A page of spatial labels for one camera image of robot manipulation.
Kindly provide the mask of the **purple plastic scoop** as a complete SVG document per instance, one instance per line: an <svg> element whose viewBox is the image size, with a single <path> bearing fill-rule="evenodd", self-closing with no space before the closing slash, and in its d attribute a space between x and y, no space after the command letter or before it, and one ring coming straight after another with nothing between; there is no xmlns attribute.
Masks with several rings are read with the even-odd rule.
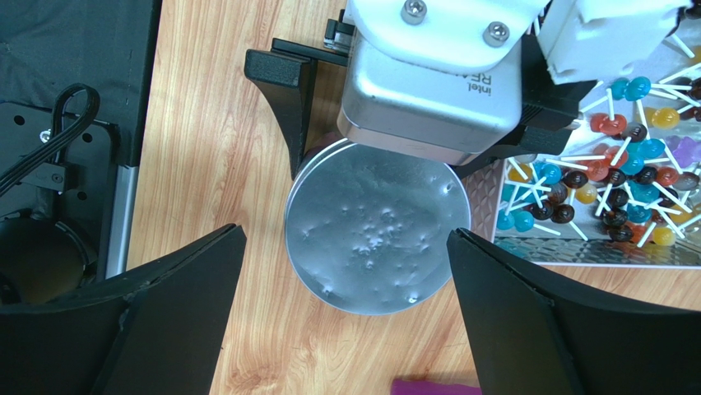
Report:
<svg viewBox="0 0 701 395"><path fill-rule="evenodd" d="M445 384L430 381L395 379L390 395L481 395L480 388L464 384Z"/></svg>

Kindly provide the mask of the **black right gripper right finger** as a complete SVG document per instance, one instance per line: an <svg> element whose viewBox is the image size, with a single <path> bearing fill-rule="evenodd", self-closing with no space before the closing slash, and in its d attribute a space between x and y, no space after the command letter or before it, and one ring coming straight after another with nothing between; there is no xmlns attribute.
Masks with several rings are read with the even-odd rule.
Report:
<svg viewBox="0 0 701 395"><path fill-rule="evenodd" d="M484 394L697 394L700 314L574 281L465 229L447 249Z"/></svg>

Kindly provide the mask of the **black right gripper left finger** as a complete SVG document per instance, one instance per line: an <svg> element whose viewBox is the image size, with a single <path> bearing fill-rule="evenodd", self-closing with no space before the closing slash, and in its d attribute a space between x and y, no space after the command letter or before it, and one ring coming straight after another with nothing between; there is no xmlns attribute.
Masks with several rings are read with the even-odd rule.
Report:
<svg viewBox="0 0 701 395"><path fill-rule="evenodd" d="M228 224L48 303L2 308L2 393L209 393L246 243Z"/></svg>

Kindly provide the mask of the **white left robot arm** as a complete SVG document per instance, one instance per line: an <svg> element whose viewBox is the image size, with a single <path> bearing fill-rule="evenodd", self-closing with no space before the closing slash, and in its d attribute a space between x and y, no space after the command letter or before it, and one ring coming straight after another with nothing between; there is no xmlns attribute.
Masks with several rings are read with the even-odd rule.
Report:
<svg viewBox="0 0 701 395"><path fill-rule="evenodd" d="M300 170L320 62L346 69L337 119L354 143L453 165L564 150L580 101L629 74L691 1L349 1L322 49L274 39L250 49Z"/></svg>

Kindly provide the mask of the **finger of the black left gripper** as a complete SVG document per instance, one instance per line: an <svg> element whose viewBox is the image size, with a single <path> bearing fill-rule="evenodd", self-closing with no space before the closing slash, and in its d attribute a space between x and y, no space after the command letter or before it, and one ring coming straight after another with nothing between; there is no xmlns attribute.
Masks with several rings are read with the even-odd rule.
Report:
<svg viewBox="0 0 701 395"><path fill-rule="evenodd" d="M283 136L295 178L305 153L318 64L348 65L348 56L274 38L269 50L248 49L244 75L262 93Z"/></svg>

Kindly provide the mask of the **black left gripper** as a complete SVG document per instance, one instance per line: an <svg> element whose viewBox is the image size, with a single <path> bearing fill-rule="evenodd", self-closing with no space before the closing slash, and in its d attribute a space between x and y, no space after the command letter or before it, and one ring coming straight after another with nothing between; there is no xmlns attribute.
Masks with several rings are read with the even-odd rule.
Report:
<svg viewBox="0 0 701 395"><path fill-rule="evenodd" d="M329 31L325 44L345 52L349 61L354 31L354 26L343 20L336 29ZM518 126L473 160L453 166L471 173L497 159L523 154L558 154L564 149L573 121L579 114L579 102L594 84L592 81L554 83L536 37L524 34L521 46L523 105Z"/></svg>

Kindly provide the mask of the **pink tin of lollipops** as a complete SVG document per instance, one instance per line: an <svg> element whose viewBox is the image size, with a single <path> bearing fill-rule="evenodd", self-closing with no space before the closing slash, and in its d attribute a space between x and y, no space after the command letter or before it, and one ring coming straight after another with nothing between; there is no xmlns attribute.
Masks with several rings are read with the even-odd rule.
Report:
<svg viewBox="0 0 701 395"><path fill-rule="evenodd" d="M699 268L699 18L549 15L529 35L596 83L560 153L467 178L472 229L539 264Z"/></svg>

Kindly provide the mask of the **silver jar lid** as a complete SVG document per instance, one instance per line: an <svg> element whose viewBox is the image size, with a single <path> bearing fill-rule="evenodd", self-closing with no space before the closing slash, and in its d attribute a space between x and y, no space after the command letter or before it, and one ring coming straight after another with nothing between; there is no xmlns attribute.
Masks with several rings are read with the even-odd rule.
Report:
<svg viewBox="0 0 701 395"><path fill-rule="evenodd" d="M291 266L312 294L379 316L450 280L448 236L470 227L471 210L448 165L341 139L305 159L284 225Z"/></svg>

